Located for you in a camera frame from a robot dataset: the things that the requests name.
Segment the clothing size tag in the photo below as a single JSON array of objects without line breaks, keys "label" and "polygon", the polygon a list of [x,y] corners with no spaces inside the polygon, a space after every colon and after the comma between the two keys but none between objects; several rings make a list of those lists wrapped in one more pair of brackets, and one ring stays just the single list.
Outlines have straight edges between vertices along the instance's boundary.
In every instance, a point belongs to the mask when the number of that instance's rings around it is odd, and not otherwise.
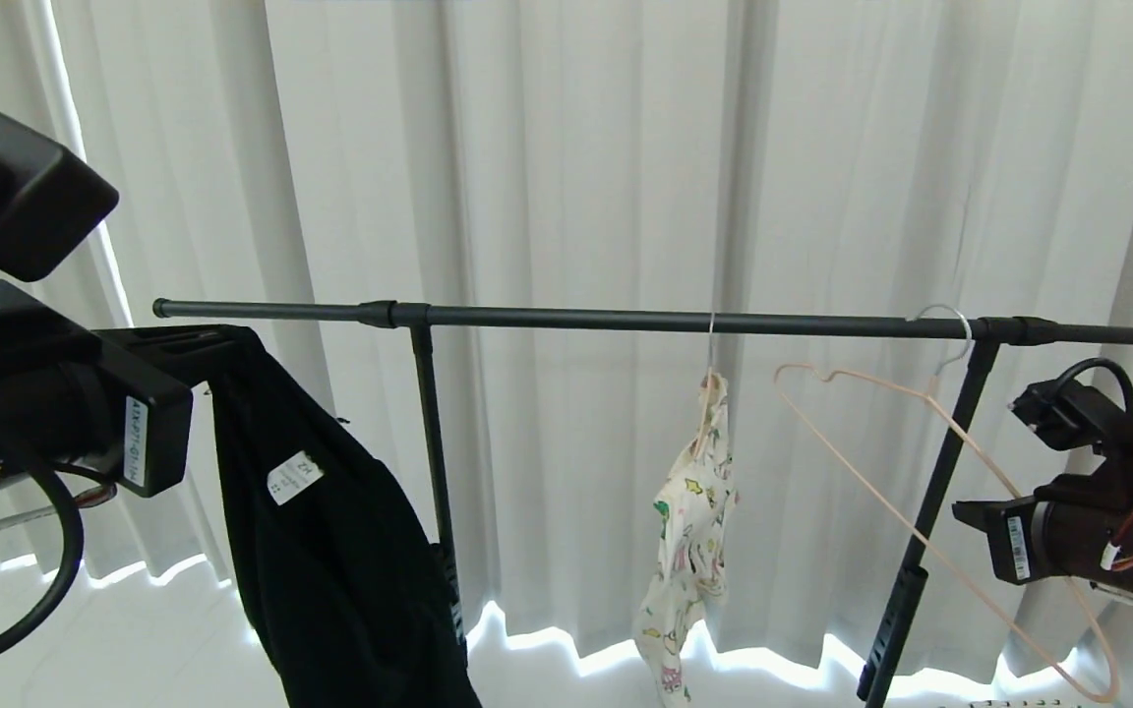
[{"label": "clothing size tag", "polygon": [[1008,540],[1012,543],[1012,569],[1019,581],[1030,577],[1030,553],[1025,552],[1025,528],[1020,517],[1008,517]]},{"label": "clothing size tag", "polygon": [[323,479],[323,470],[316,462],[309,460],[309,454],[300,451],[287,458],[287,462],[280,463],[270,470],[265,485],[269,485],[270,496],[282,506],[283,503],[291,502],[291,498],[308,488],[315,480]]}]

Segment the white wall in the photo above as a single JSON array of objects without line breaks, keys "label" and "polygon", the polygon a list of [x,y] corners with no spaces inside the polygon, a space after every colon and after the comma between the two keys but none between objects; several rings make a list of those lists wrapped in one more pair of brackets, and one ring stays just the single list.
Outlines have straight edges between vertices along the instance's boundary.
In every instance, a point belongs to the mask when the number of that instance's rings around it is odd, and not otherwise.
[{"label": "white wall", "polygon": [[[0,563],[0,630],[41,596],[35,565]],[[1110,620],[1116,648],[1133,655],[1133,611]],[[487,708],[545,705],[566,708],[655,708],[646,668],[629,646],[579,662],[562,632],[508,640],[499,613],[472,634],[471,676]],[[696,702],[706,707],[837,708],[857,705],[859,658],[835,645],[823,671],[798,667],[766,650],[714,654],[705,633],[690,636],[687,676]],[[1133,708],[1133,667],[1119,705]],[[922,689],[945,693],[921,694]],[[1042,677],[1007,681],[994,689],[926,673],[895,682],[898,708],[966,705],[970,699],[1060,698],[1079,705],[1073,691]],[[92,582],[83,574],[40,632],[0,658],[0,707],[22,708],[283,708],[282,690],[253,640],[238,599],[218,587],[206,563],[181,564],[162,578],[143,570]]]}]

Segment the light under curtain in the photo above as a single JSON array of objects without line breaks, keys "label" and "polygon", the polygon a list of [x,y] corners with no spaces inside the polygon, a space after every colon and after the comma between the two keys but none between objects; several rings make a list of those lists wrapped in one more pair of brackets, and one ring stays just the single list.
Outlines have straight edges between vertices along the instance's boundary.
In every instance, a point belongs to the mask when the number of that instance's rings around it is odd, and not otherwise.
[{"label": "light under curtain", "polygon": [[[122,202],[33,287],[86,326],[150,304],[365,301],[898,315],[1133,325],[1133,3],[0,3],[0,109],[83,153]],[[255,324],[266,346],[435,518],[403,332]],[[701,335],[436,332],[467,620],[629,639],[651,507],[692,435]],[[719,650],[815,665],[867,654],[906,539],[772,389],[809,360],[925,383],[957,348],[723,338],[742,503]],[[1024,488],[1088,458],[1004,403],[1085,346],[1006,349],[972,434]],[[1130,369],[1133,349],[1105,348]],[[945,403],[963,368],[949,367]],[[942,430],[886,391],[791,385],[915,512]],[[86,569],[203,553],[228,575],[212,423],[189,475],[86,517]],[[965,458],[954,498],[998,496]],[[3,505],[40,496],[14,489]],[[45,526],[0,537],[35,553]],[[980,536],[935,539],[1054,652],[1087,628],[1060,583],[995,582]],[[930,564],[901,673],[989,682],[1041,667]]]}]

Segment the white sticker label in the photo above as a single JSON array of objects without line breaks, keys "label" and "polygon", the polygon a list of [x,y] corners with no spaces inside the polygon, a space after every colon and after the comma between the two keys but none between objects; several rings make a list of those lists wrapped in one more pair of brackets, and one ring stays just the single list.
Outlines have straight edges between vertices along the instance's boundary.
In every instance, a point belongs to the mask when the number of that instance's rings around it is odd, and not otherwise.
[{"label": "white sticker label", "polygon": [[1008,517],[1008,540],[1012,541],[1012,569],[1017,573],[1019,581],[1030,577],[1030,555],[1025,553],[1025,529],[1021,526],[1021,517]]},{"label": "white sticker label", "polygon": [[265,484],[269,485],[270,496],[282,506],[320,479],[323,479],[323,470],[309,460],[309,454],[301,451],[288,458],[287,462],[274,467],[269,478],[265,478]]},{"label": "white sticker label", "polygon": [[135,487],[147,480],[147,404],[125,398],[125,479]]}]

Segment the white printed baby clothes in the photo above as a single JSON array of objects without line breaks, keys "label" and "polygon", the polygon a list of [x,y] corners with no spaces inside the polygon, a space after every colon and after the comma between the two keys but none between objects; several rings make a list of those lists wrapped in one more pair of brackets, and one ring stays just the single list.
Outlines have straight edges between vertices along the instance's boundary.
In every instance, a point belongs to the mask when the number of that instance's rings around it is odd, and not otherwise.
[{"label": "white printed baby clothes", "polygon": [[706,386],[705,435],[675,459],[666,484],[655,496],[662,515],[658,568],[636,617],[637,649],[655,674],[665,707],[691,702],[681,675],[680,650],[693,623],[705,617],[705,604],[723,605],[724,527],[736,505],[736,486],[729,451],[727,381],[712,373],[710,400]]}]

